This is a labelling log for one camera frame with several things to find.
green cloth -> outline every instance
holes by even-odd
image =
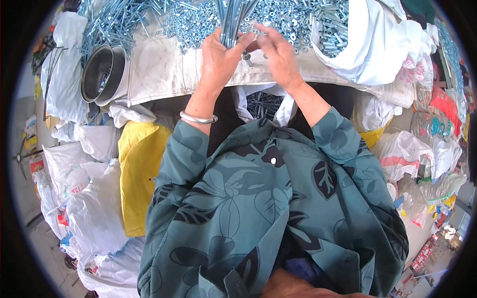
[[[147,211],[141,296],[258,297],[285,230],[342,294],[387,296],[408,241],[379,161],[334,108],[312,131],[258,119],[206,158],[208,137],[179,121]]]

metal bowl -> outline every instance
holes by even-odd
[[[121,51],[113,51],[109,45],[102,45],[96,49],[83,70],[81,79],[83,99],[87,103],[111,99],[123,76],[125,61],[125,54]]]

silver bangle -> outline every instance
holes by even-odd
[[[212,115],[212,118],[197,118],[192,115],[186,114],[186,111],[181,111],[180,116],[190,122],[201,123],[201,124],[209,124],[217,122],[218,118],[215,115]]]

sleeve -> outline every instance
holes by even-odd
[[[351,122],[333,107],[312,127],[312,131],[317,147],[341,165],[351,178],[346,177],[340,183],[345,186],[354,183],[381,224],[389,250],[381,247],[376,251],[375,269],[381,272],[381,282],[373,282],[371,293],[378,296],[389,293],[404,268],[409,242],[404,223],[387,190],[379,160],[369,151]]]
[[[199,181],[206,166],[209,137],[182,120],[177,123],[164,151],[156,188],[146,213],[145,246],[141,256],[138,289],[149,281],[151,264],[178,207]]]

pile of screws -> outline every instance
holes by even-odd
[[[275,96],[264,92],[256,92],[247,96],[247,111],[253,119],[267,118],[273,120],[280,108],[284,96]]]
[[[224,45],[234,44],[234,34],[240,7],[245,5],[243,21],[238,26],[241,32],[259,33],[253,28],[252,21],[276,28],[285,39],[295,47],[295,53],[308,52],[311,47],[311,23],[313,17],[319,25],[320,50],[328,57],[336,57],[348,41],[348,0],[228,0],[234,3],[231,10],[235,16],[227,18],[227,7],[222,0],[205,1],[192,5],[185,0],[110,0],[98,12],[93,11],[93,0],[82,0],[78,14],[88,18],[84,31],[83,66],[91,53],[103,44],[111,47],[121,46],[129,56],[135,46],[133,32],[144,30],[150,36],[146,26],[153,21],[161,25],[162,34],[168,38],[176,36],[181,53],[187,49],[199,48],[221,22],[226,25],[230,19],[230,30],[222,28]],[[149,20],[145,16],[151,11]]]
[[[157,17],[164,14],[163,8],[166,8],[163,0],[111,0],[96,12],[93,0],[82,0],[78,14],[88,19],[83,34],[82,66],[85,66],[91,53],[103,44],[120,46],[129,56],[136,45],[133,32],[137,30],[137,24],[140,23],[150,36],[146,26],[151,22],[145,14],[151,10],[153,17],[159,22]]]

